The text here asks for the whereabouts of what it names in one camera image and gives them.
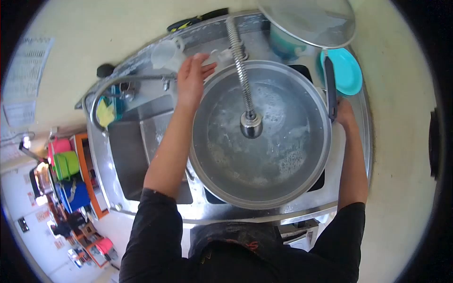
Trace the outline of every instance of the green basket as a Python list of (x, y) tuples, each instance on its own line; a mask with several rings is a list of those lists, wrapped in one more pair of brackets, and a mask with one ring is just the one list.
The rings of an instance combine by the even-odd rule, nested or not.
[(53, 155), (58, 180), (71, 180), (71, 176), (79, 173), (79, 159), (75, 151), (66, 151)]

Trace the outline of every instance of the stainless steel countertop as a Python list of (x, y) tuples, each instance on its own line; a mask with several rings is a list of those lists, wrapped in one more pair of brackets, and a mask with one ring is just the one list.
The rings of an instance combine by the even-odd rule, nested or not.
[[(236, 17), (239, 32), (241, 33), (241, 39), (244, 41), (246, 50), (249, 53), (249, 59), (271, 60), (287, 65), (305, 65), (310, 71), (315, 87), (323, 87), (323, 76), (319, 65), (319, 53), (321, 49), (310, 47), (310, 55), (302, 56), (295, 61), (282, 61), (270, 49), (270, 24), (260, 12), (242, 12), (234, 15)], [(229, 42), (224, 24), (225, 18), (226, 17), (219, 17), (202, 22), (201, 24), (158, 39), (144, 47), (120, 64), (110, 77), (100, 80), (87, 92), (89, 95), (87, 106), (89, 107), (92, 103), (91, 94), (108, 79), (127, 75), (134, 70), (141, 70), (142, 73), (145, 72), (146, 74), (165, 73), (164, 70), (152, 70), (152, 65), (149, 61), (154, 46), (160, 40), (172, 38), (175, 35), (181, 36), (186, 43), (186, 50), (184, 51), (186, 55), (193, 55), (198, 52), (210, 53), (214, 49), (224, 50), (228, 48)], [(129, 103), (127, 107), (128, 109), (132, 109), (163, 95), (171, 94), (174, 96), (175, 93), (174, 84), (171, 84), (168, 92), (164, 92), (162, 90), (161, 82), (142, 82), (139, 94), (137, 94), (134, 101)], [(359, 125), (365, 155), (366, 172), (368, 181), (370, 181), (373, 156), (373, 134), (365, 83), (360, 93), (349, 97), (348, 100), (352, 104)], [(116, 174), (108, 138), (104, 137), (102, 133), (90, 123), (88, 123), (87, 128), (96, 176), (110, 211), (112, 213), (125, 213), (130, 217), (134, 217), (139, 202), (129, 201), (124, 197)], [(332, 144), (332, 147), (335, 147), (335, 140), (332, 141)], [(184, 227), (186, 228), (190, 228), (193, 225), (205, 225), (213, 222), (230, 220), (249, 222), (272, 221), (276, 224), (283, 225), (311, 219), (335, 211), (337, 208), (338, 186), (329, 185), (328, 182), (326, 182), (323, 188), (304, 193), (290, 203), (272, 210), (251, 211), (230, 204), (211, 204), (206, 200), (203, 184), (196, 177), (189, 162), (188, 168), (190, 173), (195, 177), (194, 181), (188, 178), (193, 203), (178, 205), (178, 211), (183, 218)], [(332, 169), (326, 167), (326, 174), (328, 174), (328, 170)]]

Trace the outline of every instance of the right hand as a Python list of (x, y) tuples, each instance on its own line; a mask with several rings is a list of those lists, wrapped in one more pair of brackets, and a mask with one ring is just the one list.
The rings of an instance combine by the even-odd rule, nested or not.
[(178, 72), (178, 105), (195, 112), (203, 96), (203, 81), (214, 73), (217, 63), (202, 66), (209, 54), (188, 57)]
[(349, 101), (347, 101), (347, 99), (343, 97), (339, 97), (337, 103), (338, 106), (336, 121), (340, 123), (344, 128), (356, 123), (354, 111), (352, 110), (352, 106)]

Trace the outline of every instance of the yellow sponge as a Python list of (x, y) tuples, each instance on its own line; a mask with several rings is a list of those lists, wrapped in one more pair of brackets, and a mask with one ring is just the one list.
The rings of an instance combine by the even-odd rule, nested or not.
[(101, 99), (97, 107), (96, 116), (99, 119), (99, 124), (101, 124), (102, 127), (106, 128), (111, 122), (115, 120), (113, 103), (107, 106), (106, 102)]

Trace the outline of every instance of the black sleeve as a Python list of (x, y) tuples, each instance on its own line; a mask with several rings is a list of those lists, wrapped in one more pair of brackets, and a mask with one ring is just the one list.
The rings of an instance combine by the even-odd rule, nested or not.
[(310, 253), (332, 262), (350, 282), (357, 282), (364, 229), (365, 204), (345, 206), (318, 237)]
[(144, 189), (121, 260), (120, 282), (174, 281), (184, 261), (182, 235), (183, 221), (176, 201)]

